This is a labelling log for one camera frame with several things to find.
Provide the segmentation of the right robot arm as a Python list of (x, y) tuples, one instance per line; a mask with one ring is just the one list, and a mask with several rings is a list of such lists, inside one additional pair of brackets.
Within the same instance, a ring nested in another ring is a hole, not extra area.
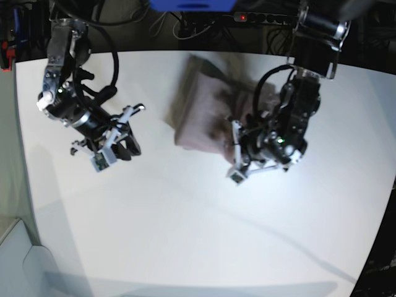
[[(141, 148), (129, 124), (144, 110), (143, 104), (126, 106), (119, 114), (109, 114), (103, 104), (117, 94), (119, 56), (106, 23), (99, 21), (104, 1), (54, 1), (50, 12), (51, 38), (38, 109), (52, 120), (71, 127), (83, 138), (71, 144), (70, 154), (84, 152), (94, 167), (104, 170), (118, 160), (129, 161)], [(113, 59), (108, 85), (94, 91), (84, 84), (94, 74), (83, 69), (91, 55), (88, 30), (95, 29), (107, 42)]]

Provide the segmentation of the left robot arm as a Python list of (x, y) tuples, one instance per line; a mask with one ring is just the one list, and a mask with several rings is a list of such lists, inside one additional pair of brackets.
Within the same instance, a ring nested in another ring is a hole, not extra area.
[[(252, 99), (252, 114), (246, 125), (233, 121), (235, 163), (233, 172), (242, 177), (257, 172), (289, 168), (307, 149), (304, 135), (310, 117), (316, 114), (321, 79), (333, 79), (351, 21), (363, 14), (372, 1), (274, 1), (296, 15), (291, 50), (284, 65), (258, 81)], [(280, 91), (280, 102), (264, 117), (259, 97), (266, 81), (289, 70), (290, 78)]]

